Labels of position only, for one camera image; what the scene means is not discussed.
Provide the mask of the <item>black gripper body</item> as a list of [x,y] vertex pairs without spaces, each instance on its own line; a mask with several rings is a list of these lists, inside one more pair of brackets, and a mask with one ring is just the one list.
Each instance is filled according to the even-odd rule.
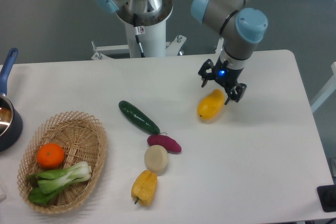
[[238,82],[238,78],[243,69],[244,67],[234,69],[228,60],[225,59],[221,61],[221,59],[218,58],[213,70],[214,80],[223,88],[244,88],[245,84]]

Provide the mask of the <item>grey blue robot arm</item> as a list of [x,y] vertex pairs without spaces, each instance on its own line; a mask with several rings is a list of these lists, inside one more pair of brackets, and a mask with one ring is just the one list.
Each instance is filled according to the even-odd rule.
[[[132,58],[164,57],[166,21],[172,0],[94,0],[105,12],[117,14],[124,23]],[[224,41],[218,60],[206,61],[199,70],[204,83],[222,86],[228,101],[238,102],[246,85],[238,82],[246,60],[263,39],[268,27],[263,12],[247,8],[249,0],[193,0],[192,16]]]

